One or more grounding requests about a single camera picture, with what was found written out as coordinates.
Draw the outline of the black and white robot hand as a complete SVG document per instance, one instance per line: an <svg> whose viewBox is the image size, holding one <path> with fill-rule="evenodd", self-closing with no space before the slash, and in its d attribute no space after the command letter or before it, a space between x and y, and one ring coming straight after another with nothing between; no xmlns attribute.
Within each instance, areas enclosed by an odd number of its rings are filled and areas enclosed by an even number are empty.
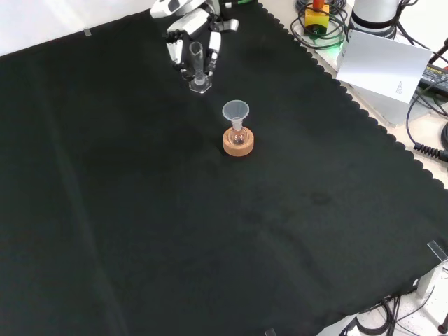
<svg viewBox="0 0 448 336"><path fill-rule="evenodd" d="M223 8L231 6L220 1L156 1L150 9L154 19L177 17L166 30L165 43L172 66L193 91L211 87L222 34L239 28L237 19L223 13Z"/></svg>

